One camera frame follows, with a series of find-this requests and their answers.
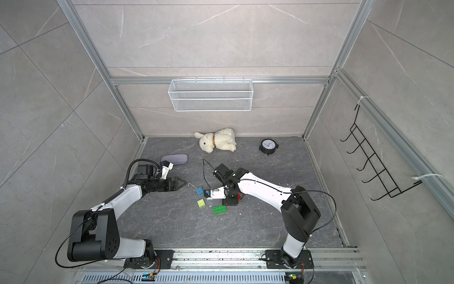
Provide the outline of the lime lego brick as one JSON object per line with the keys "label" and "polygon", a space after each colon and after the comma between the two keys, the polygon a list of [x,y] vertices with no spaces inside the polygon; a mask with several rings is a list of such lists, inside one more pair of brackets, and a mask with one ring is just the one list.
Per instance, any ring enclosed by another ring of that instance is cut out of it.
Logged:
{"label": "lime lego brick", "polygon": [[204,200],[198,200],[197,204],[198,204],[199,208],[203,208],[206,205]]}

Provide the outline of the white plush dog toy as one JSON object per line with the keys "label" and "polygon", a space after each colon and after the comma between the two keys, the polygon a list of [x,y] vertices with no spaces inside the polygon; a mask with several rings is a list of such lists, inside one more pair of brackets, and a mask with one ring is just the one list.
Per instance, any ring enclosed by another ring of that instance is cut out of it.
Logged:
{"label": "white plush dog toy", "polygon": [[224,151],[236,151],[236,141],[233,129],[223,129],[215,133],[202,134],[195,132],[194,136],[199,139],[201,150],[206,153],[212,153],[214,149]]}

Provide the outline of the black wall hook rack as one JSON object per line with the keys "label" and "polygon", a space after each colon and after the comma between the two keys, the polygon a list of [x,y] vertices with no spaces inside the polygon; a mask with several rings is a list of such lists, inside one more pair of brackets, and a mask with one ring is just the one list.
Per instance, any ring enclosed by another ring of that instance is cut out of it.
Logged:
{"label": "black wall hook rack", "polygon": [[376,198],[371,197],[371,201],[379,201],[385,197],[395,198],[396,196],[402,195],[405,192],[421,185],[423,182],[417,180],[414,182],[410,187],[406,189],[402,189],[396,180],[391,175],[390,171],[383,163],[382,158],[380,155],[375,151],[372,144],[366,138],[363,131],[358,126],[358,116],[359,116],[360,106],[356,105],[354,108],[355,117],[353,123],[351,124],[348,135],[344,139],[340,139],[340,142],[348,142],[352,140],[356,142],[356,148],[353,150],[348,150],[348,155],[353,155],[356,152],[360,152],[365,156],[365,162],[362,167],[357,168],[357,171],[363,172],[365,169],[370,168],[373,171],[373,175],[367,179],[362,180],[362,184],[371,183],[374,180],[378,180],[382,188],[384,189],[384,193]]}

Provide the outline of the green lego brick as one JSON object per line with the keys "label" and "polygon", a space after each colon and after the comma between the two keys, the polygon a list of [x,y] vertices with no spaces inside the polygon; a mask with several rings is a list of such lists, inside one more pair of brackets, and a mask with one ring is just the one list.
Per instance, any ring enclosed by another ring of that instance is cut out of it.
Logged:
{"label": "green lego brick", "polygon": [[213,207],[213,211],[214,211],[214,214],[220,214],[220,213],[224,213],[227,211],[227,208],[225,206],[217,206],[217,207]]}

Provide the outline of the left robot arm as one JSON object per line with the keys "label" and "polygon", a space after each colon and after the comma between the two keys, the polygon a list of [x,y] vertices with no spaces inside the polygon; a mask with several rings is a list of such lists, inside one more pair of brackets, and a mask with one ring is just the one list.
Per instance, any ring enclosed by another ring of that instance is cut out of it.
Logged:
{"label": "left robot arm", "polygon": [[121,237],[117,219],[148,193],[174,192],[187,185],[179,177],[132,179],[106,201],[76,212],[66,238],[67,258],[84,265],[101,260],[125,259],[125,268],[151,267],[157,255],[151,240]]}

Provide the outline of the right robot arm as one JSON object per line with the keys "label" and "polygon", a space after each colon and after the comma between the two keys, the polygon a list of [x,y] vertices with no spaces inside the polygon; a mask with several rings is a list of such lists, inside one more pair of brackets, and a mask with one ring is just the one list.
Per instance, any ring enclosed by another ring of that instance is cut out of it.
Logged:
{"label": "right robot arm", "polygon": [[299,257],[318,223],[321,213],[305,188],[285,188],[265,181],[252,172],[230,170],[220,164],[213,175],[222,183],[206,193],[209,200],[222,200],[223,206],[237,206],[239,195],[250,195],[277,209],[283,218],[287,237],[280,251],[279,263],[288,268],[299,264]]}

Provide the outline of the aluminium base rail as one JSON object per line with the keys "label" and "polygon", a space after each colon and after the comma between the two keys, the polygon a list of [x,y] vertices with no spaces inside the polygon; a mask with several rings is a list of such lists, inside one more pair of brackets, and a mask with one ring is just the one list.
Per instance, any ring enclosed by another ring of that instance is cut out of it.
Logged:
{"label": "aluminium base rail", "polygon": [[272,271],[365,272],[355,248],[309,248],[302,251],[296,267],[285,266],[279,249],[270,248],[170,248],[156,249],[165,272]]}

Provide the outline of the black round clock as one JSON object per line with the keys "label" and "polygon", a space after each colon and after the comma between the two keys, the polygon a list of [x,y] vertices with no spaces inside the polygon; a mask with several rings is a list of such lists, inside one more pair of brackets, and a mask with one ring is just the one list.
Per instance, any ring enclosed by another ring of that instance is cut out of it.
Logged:
{"label": "black round clock", "polygon": [[279,148],[279,144],[276,143],[272,139],[264,139],[260,146],[259,146],[259,151],[261,151],[263,154],[266,154],[267,156],[272,155],[275,153],[275,151]]}

